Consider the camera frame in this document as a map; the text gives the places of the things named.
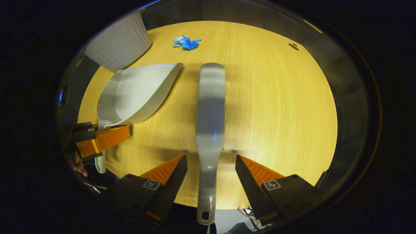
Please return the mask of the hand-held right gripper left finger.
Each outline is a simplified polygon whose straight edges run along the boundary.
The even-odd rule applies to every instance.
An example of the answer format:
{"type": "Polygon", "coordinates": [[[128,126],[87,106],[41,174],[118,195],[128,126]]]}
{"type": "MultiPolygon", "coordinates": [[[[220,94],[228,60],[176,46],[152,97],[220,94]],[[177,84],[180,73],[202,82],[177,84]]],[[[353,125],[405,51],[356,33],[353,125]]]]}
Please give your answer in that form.
{"type": "Polygon", "coordinates": [[[176,157],[142,175],[126,174],[113,184],[113,207],[136,222],[165,221],[188,170],[187,157],[176,157]]]}

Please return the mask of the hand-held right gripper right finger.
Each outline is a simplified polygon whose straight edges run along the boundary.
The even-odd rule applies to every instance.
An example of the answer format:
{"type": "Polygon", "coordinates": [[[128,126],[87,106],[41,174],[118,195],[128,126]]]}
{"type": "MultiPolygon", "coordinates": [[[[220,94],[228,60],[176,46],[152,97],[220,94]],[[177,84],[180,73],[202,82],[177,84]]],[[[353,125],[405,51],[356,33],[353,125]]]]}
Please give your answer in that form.
{"type": "Polygon", "coordinates": [[[236,156],[235,171],[262,225],[294,222],[313,210],[321,197],[321,191],[300,176],[283,176],[241,155],[236,156]]]}

